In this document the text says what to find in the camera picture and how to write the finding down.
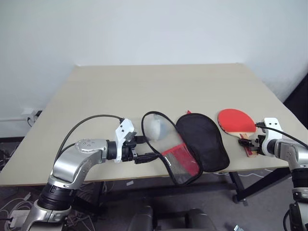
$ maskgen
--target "floor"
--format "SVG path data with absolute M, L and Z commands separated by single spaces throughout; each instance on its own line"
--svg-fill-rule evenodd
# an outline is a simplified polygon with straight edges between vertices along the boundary
M 265 176 L 269 172 L 265 170 L 253 171 L 260 176 Z M 244 186 L 256 182 L 260 178 L 257 176 L 241 177 Z M 218 182 L 231 181 L 229 176 L 220 176 L 214 174 L 204 174 L 199 182 Z M 131 189 L 139 187 L 153 187 L 158 185 L 172 185 L 169 178 L 153 178 L 133 180 L 133 184 L 127 186 L 130 180 L 109 182 L 108 191 L 122 189 Z M 104 213 L 97 222 L 94 223 L 97 231 L 125 231 L 133 215 L 144 205 L 151 205 L 155 212 L 179 212 L 191 208 L 200 208 L 207 213 L 218 231 L 232 231 L 235 225 L 239 225 L 244 231 L 275 231 L 282 230 L 282 218 L 292 203 L 292 180 L 285 181 L 269 188 L 258 195 L 248 198 L 248 206 L 242 203 L 235 204 L 232 196 L 235 191 L 214 191 L 202 193 L 190 193 L 176 196 L 165 196 L 153 198 L 151 200 L 125 200 L 108 203 L 108 211 Z M 0 206 L 13 198 L 25 196 L 28 188 L 19 188 L 14 196 L 0 201 Z M 159 228 L 161 230 L 169 228 L 184 228 L 184 219 L 160 220 Z M 83 224 L 79 223 L 75 230 L 86 231 Z

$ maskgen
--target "table leg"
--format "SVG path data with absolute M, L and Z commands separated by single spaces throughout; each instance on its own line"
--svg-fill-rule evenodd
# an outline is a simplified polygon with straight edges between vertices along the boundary
M 239 179 L 237 172 L 230 172 L 231 180 L 237 186 L 237 194 L 233 197 L 233 201 L 243 201 L 245 198 L 253 194 L 260 193 L 261 191 L 266 190 L 269 187 L 272 187 L 275 184 L 283 181 L 289 177 L 290 174 L 291 172 L 288 167 L 278 168 L 245 189 L 241 179 Z

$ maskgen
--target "table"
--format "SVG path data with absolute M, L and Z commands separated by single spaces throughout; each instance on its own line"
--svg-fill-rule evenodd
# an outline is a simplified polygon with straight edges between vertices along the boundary
M 174 122 L 187 110 L 217 123 L 218 112 L 237 108 L 256 122 L 277 117 L 283 130 L 302 141 L 308 131 L 244 64 L 142 66 L 76 66 L 23 139 L 0 173 L 0 185 L 41 185 L 47 182 L 57 149 L 80 120 L 95 114 L 113 114 L 132 120 L 141 134 L 141 118 L 152 110 Z M 114 138 L 118 120 L 96 118 L 81 125 L 67 144 L 83 138 Z M 287 167 L 276 158 L 246 157 L 237 138 L 220 130 L 230 158 L 225 172 Z M 149 151 L 146 145 L 137 152 Z M 160 160 L 135 165 L 108 161 L 94 166 L 91 181 L 123 180 L 167 175 Z

